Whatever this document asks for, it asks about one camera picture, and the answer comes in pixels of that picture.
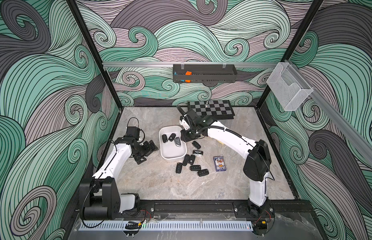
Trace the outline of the black Bentley key fob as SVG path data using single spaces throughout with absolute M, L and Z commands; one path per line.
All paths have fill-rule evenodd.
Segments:
M 195 156 L 200 157 L 200 156 L 202 156 L 203 154 L 204 154 L 203 151 L 200 151 L 200 150 L 193 150 L 193 155 L 195 155 Z

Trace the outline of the black three-button key lower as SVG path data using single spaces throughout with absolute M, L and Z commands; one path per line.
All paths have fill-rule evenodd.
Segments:
M 209 172 L 208 169 L 199 170 L 199 171 L 197 172 L 197 175 L 198 175 L 199 177 L 204 177 L 204 176 L 207 176 L 207 175 L 209 175 L 209 174 L 210 174 L 210 172 Z

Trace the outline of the black silver chessboard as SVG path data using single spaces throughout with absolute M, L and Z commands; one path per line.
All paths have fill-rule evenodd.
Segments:
M 217 120 L 230 120 L 235 116 L 228 100 L 211 100 L 208 108 L 205 107 L 205 102 L 188 102 L 188 109 L 193 109 L 199 116 L 212 116 Z

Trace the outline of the black three-button key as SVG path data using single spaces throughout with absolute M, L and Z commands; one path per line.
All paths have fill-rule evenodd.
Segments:
M 210 172 L 209 172 L 208 169 L 199 170 L 199 171 L 197 172 L 197 175 L 198 175 L 199 177 L 204 177 L 204 176 L 207 176 L 207 175 L 209 175 L 209 174 L 210 174 Z
M 190 170 L 193 172 L 198 172 L 202 170 L 202 167 L 200 165 L 191 165 Z
M 176 169 L 175 169 L 175 172 L 177 174 L 180 174 L 182 172 L 182 167 L 183 167 L 183 164 L 182 163 L 177 163 L 176 164 Z

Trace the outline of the black three-button key left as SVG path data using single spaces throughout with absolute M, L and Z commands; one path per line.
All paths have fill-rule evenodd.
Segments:
M 180 174 L 182 172 L 182 167 L 183 167 L 183 164 L 182 163 L 177 163 L 176 164 L 176 169 L 175 169 L 175 172 L 177 174 Z

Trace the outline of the silver black BMW key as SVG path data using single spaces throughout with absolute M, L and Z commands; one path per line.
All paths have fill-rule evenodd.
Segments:
M 181 140 L 180 140 L 179 137 L 177 137 L 177 138 L 174 139 L 174 143 L 175 143 L 175 145 L 176 145 L 177 147 L 181 147 Z

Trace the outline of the black wall tray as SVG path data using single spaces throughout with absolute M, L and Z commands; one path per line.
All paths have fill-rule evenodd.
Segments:
M 234 83 L 238 72 L 235 65 L 229 64 L 174 64 L 172 77 L 175 83 Z

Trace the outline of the black three-button key middle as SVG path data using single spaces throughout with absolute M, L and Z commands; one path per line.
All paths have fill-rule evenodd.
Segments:
M 202 167 L 200 165 L 191 165 L 190 170 L 193 172 L 198 172 L 202 170 Z

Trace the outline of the white plastic storage box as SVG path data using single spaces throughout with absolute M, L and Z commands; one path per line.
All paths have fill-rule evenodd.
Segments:
M 177 147 L 173 142 L 170 142 L 168 140 L 167 143 L 163 143 L 162 142 L 162 138 L 161 136 L 163 134 L 166 134 L 167 135 L 167 138 L 169 138 L 169 136 L 172 134 L 172 133 L 176 133 L 176 138 L 181 136 L 180 134 L 180 131 L 182 130 L 182 128 L 180 126 L 169 126 L 169 127 L 164 127 L 162 129 L 160 129 L 159 131 L 159 139 L 160 139 L 160 153 L 161 153 L 161 156 L 163 159 L 167 160 L 167 161 L 181 161 L 184 156 L 186 155 L 187 153 L 187 146 L 185 144 L 185 142 L 183 142 L 181 140 L 181 147 Z

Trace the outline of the black VW flip key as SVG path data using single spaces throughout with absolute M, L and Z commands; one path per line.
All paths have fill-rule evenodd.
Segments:
M 189 157 L 189 164 L 190 165 L 194 165 L 195 160 L 196 160 L 196 156 L 195 155 L 190 155 L 190 157 Z

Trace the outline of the black VW key fob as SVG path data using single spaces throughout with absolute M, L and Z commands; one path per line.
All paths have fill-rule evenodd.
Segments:
M 163 143 L 167 143 L 167 142 L 168 142 L 168 138 L 167 138 L 167 135 L 166 135 L 166 134 L 163 134 L 163 135 L 161 136 L 161 138 L 162 138 L 162 142 L 163 142 Z

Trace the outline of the blue playing cards box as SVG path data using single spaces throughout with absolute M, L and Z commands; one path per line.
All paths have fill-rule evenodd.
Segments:
M 227 170 L 225 159 L 223 156 L 214 156 L 213 157 L 215 169 L 217 172 L 224 172 Z

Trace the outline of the right side aluminium rail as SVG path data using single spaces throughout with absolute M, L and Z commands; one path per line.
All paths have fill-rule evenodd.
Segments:
M 329 117 L 332 123 L 346 137 L 349 143 L 356 149 L 358 154 L 365 160 L 368 167 L 372 169 L 372 145 L 349 123 L 340 112 L 341 101 L 337 98 L 335 88 L 325 75 L 315 70 L 307 68 L 300 71 L 291 61 L 286 60 L 297 83 L 303 87 L 313 90 L 310 96 Z

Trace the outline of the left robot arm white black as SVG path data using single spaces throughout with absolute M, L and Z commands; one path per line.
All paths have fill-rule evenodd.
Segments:
M 83 221 L 114 220 L 125 215 L 141 214 L 139 194 L 121 194 L 116 182 L 129 158 L 142 164 L 158 151 L 154 141 L 139 143 L 134 137 L 113 141 L 113 150 L 100 169 L 79 185 L 80 218 Z

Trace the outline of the black plain key fob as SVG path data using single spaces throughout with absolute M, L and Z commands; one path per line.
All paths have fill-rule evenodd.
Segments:
M 189 160 L 190 160 L 190 155 L 186 154 L 186 155 L 184 156 L 183 161 L 182 161 L 182 165 L 183 165 L 183 166 L 187 166 L 187 164 L 189 163 Z

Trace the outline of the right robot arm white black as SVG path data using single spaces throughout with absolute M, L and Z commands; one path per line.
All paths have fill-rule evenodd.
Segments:
M 245 160 L 243 172 L 250 179 L 248 212 L 253 218 L 260 219 L 264 213 L 271 217 L 267 195 L 267 179 L 274 179 L 270 166 L 272 163 L 268 144 L 251 140 L 227 128 L 217 120 L 201 120 L 192 123 L 189 120 L 179 121 L 182 125 L 181 139 L 194 141 L 201 136 L 215 139 L 234 150 Z

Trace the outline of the clear acrylic wall holder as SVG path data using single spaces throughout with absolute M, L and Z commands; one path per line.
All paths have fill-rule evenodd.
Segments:
M 276 65 L 267 85 L 286 112 L 294 112 L 313 92 L 299 69 L 290 62 Z

